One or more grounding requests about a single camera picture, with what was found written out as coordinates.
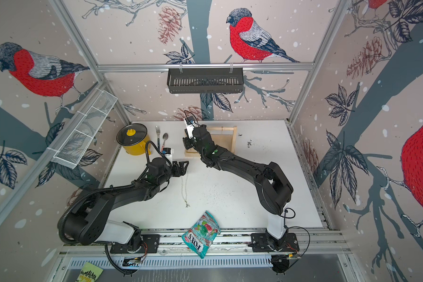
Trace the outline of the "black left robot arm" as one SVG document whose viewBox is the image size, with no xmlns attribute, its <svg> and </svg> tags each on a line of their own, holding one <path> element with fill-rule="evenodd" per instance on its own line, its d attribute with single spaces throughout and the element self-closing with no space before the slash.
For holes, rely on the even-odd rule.
<svg viewBox="0 0 423 282">
<path fill-rule="evenodd" d="M 122 206 L 145 202 L 164 191 L 173 177 L 186 174 L 189 161 L 170 161 L 159 149 L 159 157 L 150 159 L 137 179 L 124 186 L 92 189 L 81 192 L 61 216 L 58 235 L 65 244 L 118 244 L 128 253 L 136 253 L 145 242 L 141 229 L 129 222 L 109 219 L 111 211 Z"/>
</svg>

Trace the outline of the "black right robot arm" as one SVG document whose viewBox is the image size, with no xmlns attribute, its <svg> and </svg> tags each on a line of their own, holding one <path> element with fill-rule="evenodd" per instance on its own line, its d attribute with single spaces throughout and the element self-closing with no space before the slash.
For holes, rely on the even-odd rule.
<svg viewBox="0 0 423 282">
<path fill-rule="evenodd" d="M 208 168 L 232 173 L 253 184 L 260 204 L 269 213 L 285 217 L 294 189 L 277 163 L 256 163 L 233 154 L 214 143 L 206 125 L 187 125 L 185 134 L 185 149 L 197 151 Z"/>
</svg>

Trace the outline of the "wooden jewelry display stand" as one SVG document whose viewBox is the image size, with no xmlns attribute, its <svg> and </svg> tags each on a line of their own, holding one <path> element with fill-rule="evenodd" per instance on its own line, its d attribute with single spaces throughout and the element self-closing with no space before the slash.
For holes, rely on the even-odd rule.
<svg viewBox="0 0 423 282">
<path fill-rule="evenodd" d="M 192 133 L 192 128 L 188 126 L 186 129 L 185 137 Z M 234 127 L 207 127 L 208 132 L 211 134 L 211 138 L 216 145 L 219 145 L 231 153 L 236 151 L 236 138 L 237 138 L 237 126 Z M 184 155 L 186 157 L 200 157 L 199 153 L 193 148 L 185 149 Z"/>
</svg>

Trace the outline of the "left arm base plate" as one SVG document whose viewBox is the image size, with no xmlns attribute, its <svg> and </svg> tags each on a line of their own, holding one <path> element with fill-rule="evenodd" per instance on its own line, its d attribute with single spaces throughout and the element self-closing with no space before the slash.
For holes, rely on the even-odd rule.
<svg viewBox="0 0 423 282">
<path fill-rule="evenodd" d="M 127 244 L 112 243 L 109 252 L 111 254 L 154 254 L 157 253 L 159 243 L 159 235 L 138 235 L 132 238 Z"/>
</svg>

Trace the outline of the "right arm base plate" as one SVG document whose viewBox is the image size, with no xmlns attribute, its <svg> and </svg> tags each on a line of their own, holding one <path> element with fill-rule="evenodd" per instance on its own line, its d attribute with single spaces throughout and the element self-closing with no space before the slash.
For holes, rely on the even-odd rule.
<svg viewBox="0 0 423 282">
<path fill-rule="evenodd" d="M 268 232 L 252 233 L 248 246 L 252 248 L 253 252 L 298 253 L 300 251 L 296 235 L 288 232 L 285 232 L 280 239 L 273 237 Z"/>
</svg>

